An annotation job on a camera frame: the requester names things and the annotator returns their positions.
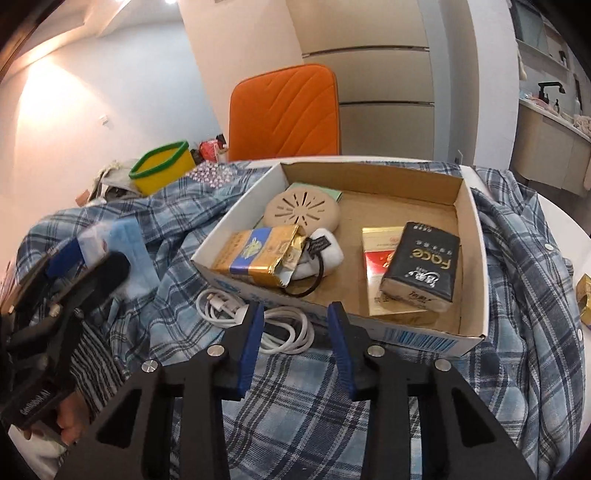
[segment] plaid shirt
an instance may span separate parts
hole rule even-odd
[[[402,164],[461,176],[452,164]],[[138,200],[70,209],[33,227],[18,253],[22,276],[43,252],[100,220],[133,215],[142,228],[159,288],[114,301],[93,317],[124,376],[148,358],[189,359],[222,335],[201,321],[194,302],[206,287],[190,258],[228,209],[263,175],[232,165],[234,178],[212,187],[185,177]],[[477,169],[494,201],[474,191],[490,276],[489,336],[455,367],[521,449],[538,478],[552,476],[579,441],[584,395],[583,344],[569,270],[535,193],[511,173]],[[553,251],[545,248],[554,245]],[[233,479],[346,479],[361,473],[368,404],[351,403],[337,383],[326,332],[303,355],[260,355],[246,399],[223,406]],[[405,358],[436,356],[396,348]],[[420,477],[417,402],[410,402],[413,478]],[[178,439],[179,422],[174,432]],[[178,457],[172,453],[173,475]]]

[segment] red and gold box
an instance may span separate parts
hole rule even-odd
[[[404,227],[363,228],[363,256],[368,287],[370,317],[405,323],[427,325],[433,322],[431,312],[391,299],[384,295],[379,285],[400,243]]]

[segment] barcode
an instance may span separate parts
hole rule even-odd
[[[457,340],[449,338],[439,338],[433,335],[425,335],[424,333],[413,333],[396,329],[386,330],[384,341],[438,353],[447,352],[457,343]]]

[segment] cardboard box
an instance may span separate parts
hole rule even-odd
[[[335,236],[345,254],[343,264],[305,300],[282,295],[210,270],[230,236],[253,228],[267,203],[292,183],[310,183],[343,192]],[[421,222],[460,237],[453,304],[430,328],[370,318],[363,261],[362,228]],[[278,163],[224,216],[192,258],[212,285],[268,307],[290,305],[326,324],[326,307],[341,301],[353,323],[370,337],[394,345],[461,356],[488,333],[488,272],[478,212],[463,179],[410,168],[327,161]]]

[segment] metal screw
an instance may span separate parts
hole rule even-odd
[[[51,307],[49,307],[49,316],[51,318],[58,318],[61,314],[61,305],[59,303],[54,303]]]
[[[448,360],[440,358],[439,360],[435,360],[435,368],[442,372],[449,372],[452,369],[452,365]]]
[[[142,364],[142,370],[147,374],[150,374],[158,368],[158,362],[156,360],[146,360]]]
[[[384,350],[384,347],[381,347],[379,345],[372,345],[368,348],[369,356],[384,356],[385,353],[386,350]]]
[[[225,351],[225,348],[222,345],[212,345],[207,349],[207,354],[209,356],[222,356]]]

